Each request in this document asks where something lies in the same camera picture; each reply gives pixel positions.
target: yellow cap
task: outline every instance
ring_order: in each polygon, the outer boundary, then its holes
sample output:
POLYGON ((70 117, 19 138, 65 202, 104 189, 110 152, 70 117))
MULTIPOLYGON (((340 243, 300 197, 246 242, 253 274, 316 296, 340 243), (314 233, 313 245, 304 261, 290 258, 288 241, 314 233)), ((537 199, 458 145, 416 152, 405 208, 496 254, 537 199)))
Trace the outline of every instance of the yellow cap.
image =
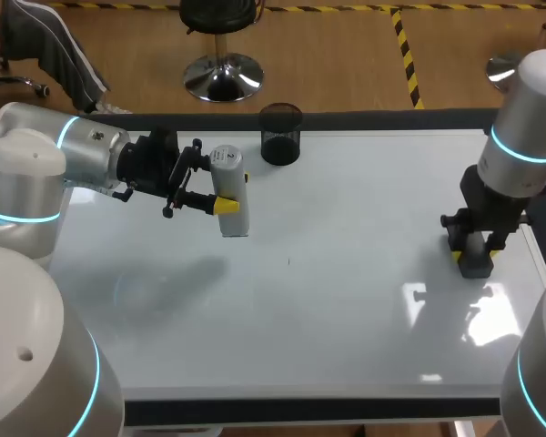
POLYGON ((240 204, 235 200, 229 198, 219 198, 215 200, 215 207, 213 208, 213 214, 233 214, 240 211, 240 204))

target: yellow black hazard tape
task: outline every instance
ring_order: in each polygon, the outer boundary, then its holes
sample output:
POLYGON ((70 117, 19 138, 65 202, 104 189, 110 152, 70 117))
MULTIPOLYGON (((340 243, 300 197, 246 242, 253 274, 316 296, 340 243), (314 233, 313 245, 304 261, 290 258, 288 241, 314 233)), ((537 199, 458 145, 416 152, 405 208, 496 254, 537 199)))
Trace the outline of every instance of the yellow black hazard tape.
MULTIPOLYGON (((178 11, 178 5, 134 5, 127 3, 49 3, 51 7, 84 8, 84 9, 139 9, 154 11, 178 11)), ((269 12, 352 12, 352 11, 378 11, 390 12, 393 10, 451 10, 470 11, 473 9, 517 9, 521 11, 546 9, 546 5, 520 5, 520 4, 489 4, 489 5, 350 5, 350 6, 267 6, 269 12)))
POLYGON ((402 19, 400 18, 400 10, 393 9, 390 11, 392 16, 392 25, 394 25, 394 30, 397 32, 397 38, 399 40, 400 52, 402 53, 402 62, 404 64, 404 71, 407 75, 407 85, 409 88, 410 100, 412 101, 412 106, 415 109, 424 109, 425 106, 422 104, 422 99, 419 94, 419 83, 417 82, 417 73, 415 73, 415 65, 412 61, 412 55, 410 54, 409 40, 407 39, 407 34, 402 27, 402 19))

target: stool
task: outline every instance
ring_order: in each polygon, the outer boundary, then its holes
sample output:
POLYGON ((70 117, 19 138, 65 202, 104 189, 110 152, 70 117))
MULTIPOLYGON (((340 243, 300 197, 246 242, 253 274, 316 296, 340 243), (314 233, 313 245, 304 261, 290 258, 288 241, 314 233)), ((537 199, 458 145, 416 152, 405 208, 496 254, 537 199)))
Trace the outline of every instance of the stool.
POLYGON ((193 31, 215 36, 216 55, 203 56, 184 73, 184 86, 208 102, 236 102, 263 85, 263 70, 254 59, 229 53, 226 34, 253 24, 255 0, 181 0, 180 19, 193 31))
MULTIPOLYGON (((543 48, 546 48, 546 21, 542 25, 536 43, 536 50, 543 48)), ((507 94, 510 91, 513 75, 516 73, 522 59, 523 56, 517 52, 494 56, 485 67, 485 75, 501 93, 507 94)))
MULTIPOLYGON (((10 71, 10 65, 7 60, 4 60, 2 69, 5 72, 10 71)), ((50 88, 48 85, 38 84, 29 77, 22 76, 0 76, 0 85, 9 84, 22 84, 26 85, 35 91, 35 94, 41 98, 47 98, 50 95, 50 88)))

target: black stool seat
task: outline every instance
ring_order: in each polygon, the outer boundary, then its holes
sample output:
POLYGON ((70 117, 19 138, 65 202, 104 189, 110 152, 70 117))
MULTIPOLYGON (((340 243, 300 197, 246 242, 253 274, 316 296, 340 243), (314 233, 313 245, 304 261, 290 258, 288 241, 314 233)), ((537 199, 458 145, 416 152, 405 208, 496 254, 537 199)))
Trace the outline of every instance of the black stool seat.
POLYGON ((231 34, 255 21, 255 0, 181 0, 180 19, 201 34, 231 34))

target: white stripe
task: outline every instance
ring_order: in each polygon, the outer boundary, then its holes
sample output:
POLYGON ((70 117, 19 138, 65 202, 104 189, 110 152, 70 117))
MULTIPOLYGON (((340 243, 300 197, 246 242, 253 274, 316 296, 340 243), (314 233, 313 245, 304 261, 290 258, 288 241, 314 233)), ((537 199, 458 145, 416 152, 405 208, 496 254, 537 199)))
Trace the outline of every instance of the white stripe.
POLYGON ((13 2, 16 7, 18 9, 20 9, 22 12, 24 12, 25 14, 27 14, 28 16, 30 16, 32 19, 36 20, 38 23, 40 23, 41 25, 43 25, 45 27, 46 30, 48 30, 51 34, 53 34, 53 37, 55 38, 56 42, 61 46, 61 48, 63 49, 63 51, 65 52, 65 55, 66 57, 69 58, 69 62, 71 63, 71 65, 75 68, 76 70, 76 73, 77 75, 79 76, 79 80, 81 81, 81 85, 83 85, 83 92, 85 93, 85 95, 87 96, 87 98, 89 99, 90 102, 93 102, 93 99, 91 98, 91 96, 87 93, 86 91, 86 88, 85 88, 85 83, 83 82, 83 78, 81 77, 81 73, 79 72, 79 69, 76 67, 75 63, 73 62, 73 59, 71 58, 71 56, 66 52, 66 49, 65 49, 65 46, 63 46, 63 44, 59 41, 59 39, 56 37, 55 33, 50 29, 50 27, 48 25, 46 25, 45 23, 43 23, 42 21, 40 21, 38 18, 36 18, 35 16, 33 15, 30 15, 28 12, 26 12, 25 9, 22 8, 21 5, 19 5, 16 0, 13 2))
POLYGON ((85 67, 86 67, 87 71, 89 72, 89 74, 91 75, 91 77, 93 78, 93 80, 95 81, 97 86, 99 87, 99 89, 104 93, 107 91, 106 86, 103 85, 103 82, 101 82, 101 79, 99 79, 99 77, 95 74, 95 71, 93 71, 93 67, 91 66, 89 61, 87 61, 87 58, 86 58, 85 54, 79 49, 79 46, 76 44, 75 39, 71 36, 71 32, 69 32, 69 29, 66 27, 66 24, 63 21, 63 18, 61 18, 61 16, 55 11, 55 9, 53 9, 52 7, 45 6, 45 5, 39 5, 37 3, 29 3, 29 2, 26 2, 25 0, 15 0, 15 2, 19 2, 22 5, 26 5, 26 6, 30 6, 30 7, 37 7, 39 9, 43 9, 44 11, 47 11, 47 12, 50 12, 51 14, 53 14, 58 19, 58 21, 61 23, 61 26, 65 29, 65 32, 66 32, 66 35, 69 38, 69 41, 71 41, 71 44, 73 45, 73 48, 79 54, 79 57, 83 61, 83 64, 85 64, 85 67))

